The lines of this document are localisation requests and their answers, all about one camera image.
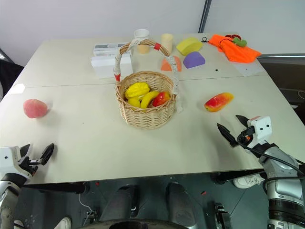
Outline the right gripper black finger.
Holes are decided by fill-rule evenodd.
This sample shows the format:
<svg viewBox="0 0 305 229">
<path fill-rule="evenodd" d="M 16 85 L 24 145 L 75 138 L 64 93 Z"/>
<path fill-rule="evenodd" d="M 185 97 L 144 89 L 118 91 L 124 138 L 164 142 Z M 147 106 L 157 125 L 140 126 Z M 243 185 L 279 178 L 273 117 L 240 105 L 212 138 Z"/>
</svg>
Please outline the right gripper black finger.
<svg viewBox="0 0 305 229">
<path fill-rule="evenodd" d="M 245 126 L 245 127 L 248 127 L 248 118 L 245 117 L 245 116 L 242 116 L 242 115 L 236 115 L 236 118 L 239 120 L 239 122 Z"/>
<path fill-rule="evenodd" d="M 221 135 L 228 141 L 231 147 L 236 147 L 239 145 L 234 136 L 230 134 L 230 131 L 225 126 L 217 123 L 217 128 Z"/>
</svg>

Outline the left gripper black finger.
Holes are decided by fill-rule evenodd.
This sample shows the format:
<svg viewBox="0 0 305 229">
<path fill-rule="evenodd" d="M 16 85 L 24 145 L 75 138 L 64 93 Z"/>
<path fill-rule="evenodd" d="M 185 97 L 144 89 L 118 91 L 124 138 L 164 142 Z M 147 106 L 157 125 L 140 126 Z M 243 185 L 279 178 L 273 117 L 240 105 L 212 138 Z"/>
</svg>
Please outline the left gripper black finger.
<svg viewBox="0 0 305 229">
<path fill-rule="evenodd" d="M 50 157 L 53 154 L 53 151 L 54 151 L 54 143 L 51 143 L 43 151 L 43 154 L 40 158 L 40 164 L 41 165 L 46 165 L 47 164 L 47 162 L 49 161 Z"/>
<path fill-rule="evenodd" d="M 29 156 L 30 147 L 31 147 L 30 144 L 27 144 L 27 145 L 24 145 L 24 146 L 20 147 L 20 157 L 21 158 Z"/>
</svg>

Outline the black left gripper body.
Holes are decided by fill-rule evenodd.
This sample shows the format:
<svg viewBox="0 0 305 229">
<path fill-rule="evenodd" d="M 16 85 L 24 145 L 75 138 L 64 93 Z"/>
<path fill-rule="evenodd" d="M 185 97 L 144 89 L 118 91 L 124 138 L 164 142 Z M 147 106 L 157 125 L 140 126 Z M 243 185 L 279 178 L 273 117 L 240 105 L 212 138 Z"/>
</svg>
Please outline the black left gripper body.
<svg viewBox="0 0 305 229">
<path fill-rule="evenodd" d="M 38 165 L 41 164 L 41 159 L 31 160 L 28 156 L 22 157 L 19 162 L 19 167 L 34 176 L 38 169 Z"/>
</svg>

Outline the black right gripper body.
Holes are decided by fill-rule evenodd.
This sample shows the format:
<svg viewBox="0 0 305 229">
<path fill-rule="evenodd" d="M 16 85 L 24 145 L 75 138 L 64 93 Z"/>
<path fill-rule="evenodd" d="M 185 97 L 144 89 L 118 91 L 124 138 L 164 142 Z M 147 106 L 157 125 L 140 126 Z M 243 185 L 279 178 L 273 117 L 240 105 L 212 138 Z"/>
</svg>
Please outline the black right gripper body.
<svg viewBox="0 0 305 229">
<path fill-rule="evenodd" d="M 250 126 L 243 130 L 240 135 L 237 137 L 237 142 L 242 145 L 248 145 L 253 140 L 253 135 L 255 133 L 255 129 L 253 126 Z"/>
</svg>

